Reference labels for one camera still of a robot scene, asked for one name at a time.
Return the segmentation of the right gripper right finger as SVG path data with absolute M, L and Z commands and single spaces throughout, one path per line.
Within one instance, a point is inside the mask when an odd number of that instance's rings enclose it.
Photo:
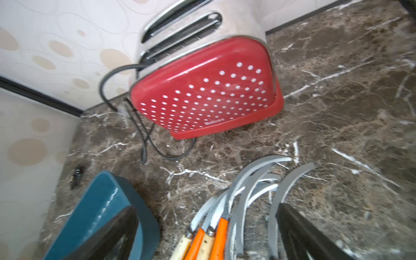
M 352 259 L 291 205 L 280 203 L 276 220 L 289 260 Z

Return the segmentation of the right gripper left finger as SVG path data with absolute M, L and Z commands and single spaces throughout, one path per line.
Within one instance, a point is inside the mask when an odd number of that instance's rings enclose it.
M 65 260 L 127 260 L 133 248 L 139 219 L 133 206 L 122 209 Z

